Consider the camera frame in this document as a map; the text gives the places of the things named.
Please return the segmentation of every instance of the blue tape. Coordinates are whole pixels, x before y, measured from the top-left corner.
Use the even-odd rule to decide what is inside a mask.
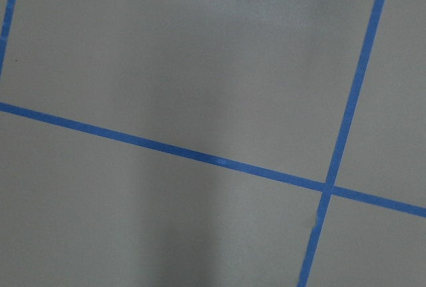
[[[16,0],[7,0],[5,17],[3,19],[3,26],[0,34],[0,77],[1,69],[3,68],[3,61],[6,54],[7,38],[11,30],[13,11],[15,9]]]
[[[341,158],[343,156],[343,151],[345,150],[347,136],[351,127],[353,115],[355,114],[355,108],[364,80],[365,70],[367,69],[368,60],[370,58],[371,50],[373,48],[373,42],[384,3],[385,0],[374,1],[370,20],[367,26],[367,32],[365,33],[364,42],[361,49],[361,55],[359,56],[359,61],[357,69],[355,71],[355,76],[353,78],[351,91],[346,103],[345,113],[343,114],[339,134],[337,136],[333,156],[331,158],[329,170],[327,173],[327,178],[325,179],[324,189],[321,195],[321,199],[319,200],[316,225],[312,229],[311,236],[308,242],[308,247],[306,250],[306,255],[302,264],[302,269],[300,271],[298,287],[306,287],[306,284],[308,283],[308,278],[310,275],[312,263],[314,261],[314,256],[318,247],[318,241],[321,236],[321,230],[324,224],[325,215],[327,214],[328,205],[337,177],[337,172],[339,171]]]
[[[77,121],[72,121],[71,119],[64,119],[62,117],[57,117],[37,111],[32,111],[31,109],[24,109],[22,107],[13,106],[10,104],[0,102],[0,111],[19,115],[22,117],[27,117],[29,119],[34,119],[36,121],[41,121],[67,129],[73,129],[76,131],[81,131],[84,133],[89,133],[92,135],[97,135],[107,139],[113,139],[122,143],[133,144],[136,146],[141,146],[160,152],[166,152],[168,154],[189,158],[192,160],[197,160],[199,162],[206,162],[208,164],[213,164],[216,166],[221,166],[224,168],[237,170],[239,172],[245,172],[246,174],[256,175],[272,180],[277,180],[279,182],[285,182],[288,184],[313,189],[317,191],[322,191],[324,183],[318,182],[298,176],[293,176],[290,174],[285,174],[283,172],[277,172],[275,170],[270,170],[244,162],[238,162],[236,160],[230,160],[227,158],[204,154],[203,152],[196,152],[195,150],[190,150],[182,147],[177,147],[169,144],[164,144],[157,141],[152,141],[149,139],[144,139],[142,137],[120,133],[117,131],[112,131],[110,129],[104,129],[102,127],[97,127],[90,124],[80,123]]]
[[[366,194],[364,192],[358,192],[352,189],[346,189],[335,186],[333,189],[333,195],[344,197],[348,199],[357,200],[359,202],[366,202],[368,204],[385,207],[399,212],[406,212],[415,216],[426,218],[426,208],[415,205],[406,204],[404,202],[398,202],[388,198],[383,198],[375,195]]]

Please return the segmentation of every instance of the blue line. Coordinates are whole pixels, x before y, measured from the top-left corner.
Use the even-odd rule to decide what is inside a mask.
[[[157,141],[152,141],[149,139],[144,139],[142,137],[120,133],[117,131],[112,131],[110,129],[104,129],[102,127],[97,127],[90,124],[80,123],[77,121],[72,121],[71,119],[64,119],[62,117],[57,117],[37,111],[32,111],[31,109],[24,109],[22,107],[17,107],[14,105],[6,104],[0,102],[0,111],[19,115],[22,117],[27,117],[29,119],[34,119],[36,121],[41,121],[67,129],[73,129],[76,131],[81,131],[84,133],[89,133],[92,135],[97,135],[100,137],[105,137],[107,139],[113,139],[122,143],[133,144],[136,146],[141,146],[153,150],[158,150],[160,152],[166,152],[168,154],[186,157],[189,159],[197,160],[199,162],[206,162],[208,164],[213,164],[216,166],[221,166],[224,168],[237,170],[239,172],[245,172],[247,174],[256,175],[272,180],[277,180],[279,182],[286,182],[288,184],[309,188],[317,191],[322,191],[324,183],[318,182],[298,176],[293,176],[290,174],[285,174],[283,172],[277,172],[275,170],[270,170],[244,162],[238,162],[236,160],[230,160],[227,158],[204,154],[203,152],[196,152],[195,150],[190,150],[182,147],[177,147],[169,144],[160,143]]]
[[[308,278],[310,275],[312,263],[314,261],[314,256],[318,247],[318,241],[321,236],[321,230],[324,224],[325,215],[327,214],[328,205],[331,199],[331,194],[333,192],[337,172],[339,171],[339,166],[341,158],[343,156],[343,151],[345,149],[345,144],[347,136],[349,134],[349,129],[351,127],[353,115],[355,114],[358,96],[361,91],[365,70],[367,69],[368,60],[370,58],[371,50],[373,48],[373,42],[384,3],[385,0],[374,1],[370,20],[367,26],[367,32],[364,37],[361,55],[359,56],[359,61],[357,69],[355,71],[355,76],[353,78],[351,91],[346,103],[345,113],[343,114],[339,134],[337,136],[333,156],[331,158],[330,166],[328,169],[327,178],[325,179],[324,189],[321,194],[321,199],[319,200],[316,225],[312,229],[311,236],[308,242],[308,247],[306,250],[306,255],[302,264],[302,269],[300,271],[298,287],[306,287],[306,284],[308,283]]]
[[[7,38],[9,37],[9,32],[11,30],[13,10],[15,8],[16,0],[7,0],[5,17],[3,19],[3,26],[1,28],[0,35],[0,77],[1,69],[3,68],[3,61],[6,54]]]
[[[404,202],[398,202],[396,200],[366,194],[364,192],[357,192],[356,190],[352,189],[335,186],[333,189],[333,195],[426,218],[426,208],[424,207],[414,206]]]

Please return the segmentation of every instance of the gray floor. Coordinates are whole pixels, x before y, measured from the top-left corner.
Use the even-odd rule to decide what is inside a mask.
[[[372,5],[17,0],[0,102],[324,182]],[[386,1],[337,178],[419,206],[425,6]],[[0,122],[2,286],[296,286],[321,192]],[[308,286],[422,287],[425,237],[332,197]]]

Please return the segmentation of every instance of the floor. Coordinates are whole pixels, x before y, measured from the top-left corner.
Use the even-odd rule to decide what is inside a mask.
[[[0,0],[2,286],[424,286],[425,0]]]

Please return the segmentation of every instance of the blue stripe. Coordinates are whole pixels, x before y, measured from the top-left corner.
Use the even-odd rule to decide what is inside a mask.
[[[113,139],[122,143],[133,144],[136,146],[141,146],[153,150],[158,150],[160,152],[166,152],[168,154],[185,157],[199,162],[206,162],[208,164],[221,166],[224,168],[237,170],[239,172],[245,172],[247,174],[256,175],[272,180],[277,180],[279,182],[286,182],[288,184],[313,189],[317,191],[322,191],[324,183],[318,182],[298,176],[293,176],[290,174],[285,174],[283,172],[277,172],[275,170],[270,170],[244,162],[238,162],[236,160],[230,160],[227,158],[204,154],[203,152],[196,152],[195,150],[190,150],[182,147],[177,147],[169,144],[164,144],[157,141],[152,141],[149,139],[144,139],[142,137],[120,133],[117,131],[112,131],[110,129],[104,129],[102,127],[97,127],[90,124],[80,123],[77,121],[72,121],[71,119],[64,119],[62,117],[57,117],[37,111],[32,111],[31,109],[24,109],[22,107],[13,106],[10,104],[0,102],[0,111],[19,115],[22,117],[27,117],[29,119],[35,119],[36,121],[41,121],[67,129],[73,129],[76,131],[81,131],[84,133],[89,133],[92,135],[97,135],[104,137],[106,139]]]
[[[426,218],[426,208],[424,207],[410,205],[404,202],[398,202],[396,200],[374,196],[363,192],[357,192],[356,190],[336,186],[333,189],[333,195],[357,200],[359,202],[366,202],[368,204],[398,210],[399,212],[406,212],[407,214]]]
[[[339,171],[341,158],[345,149],[347,136],[349,134],[349,129],[352,123],[352,118],[355,113],[356,104],[358,102],[358,96],[361,91],[365,70],[367,69],[368,60],[370,58],[371,50],[373,48],[373,42],[384,3],[385,0],[374,1],[370,20],[367,26],[367,32],[365,34],[363,47],[361,50],[361,55],[359,56],[357,69],[353,78],[351,91],[345,108],[345,113],[343,114],[339,134],[337,136],[333,156],[331,158],[329,170],[327,173],[327,178],[325,179],[324,189],[321,195],[321,199],[319,200],[316,225],[312,229],[311,236],[308,242],[308,247],[306,250],[306,255],[302,264],[302,269],[300,271],[298,287],[306,287],[306,284],[308,283],[312,263],[314,261],[314,256],[318,247],[318,240],[321,236],[321,230],[324,224],[325,215],[327,214],[327,209],[330,202],[331,194],[333,192],[335,179],[337,177],[337,172]]]
[[[5,59],[6,46],[7,46],[7,38],[9,37],[9,32],[11,30],[12,18],[13,18],[13,10],[15,8],[16,0],[7,0],[5,17],[3,19],[3,26],[1,28],[0,35],[0,77],[1,77],[1,69],[3,68],[3,61]]]

